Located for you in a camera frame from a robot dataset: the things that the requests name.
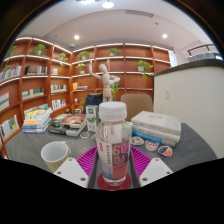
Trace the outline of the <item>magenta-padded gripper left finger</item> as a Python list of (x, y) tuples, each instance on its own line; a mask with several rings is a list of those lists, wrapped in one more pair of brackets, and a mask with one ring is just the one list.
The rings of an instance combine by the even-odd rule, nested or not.
[(77, 158), (68, 158), (54, 174), (84, 188), (95, 184), (98, 154), (93, 147)]

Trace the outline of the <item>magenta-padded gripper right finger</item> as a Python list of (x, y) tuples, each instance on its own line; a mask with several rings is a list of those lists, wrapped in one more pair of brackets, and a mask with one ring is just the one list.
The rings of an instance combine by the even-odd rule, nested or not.
[(150, 158), (134, 147), (130, 152), (130, 165), (135, 188), (146, 186), (173, 173), (160, 158)]

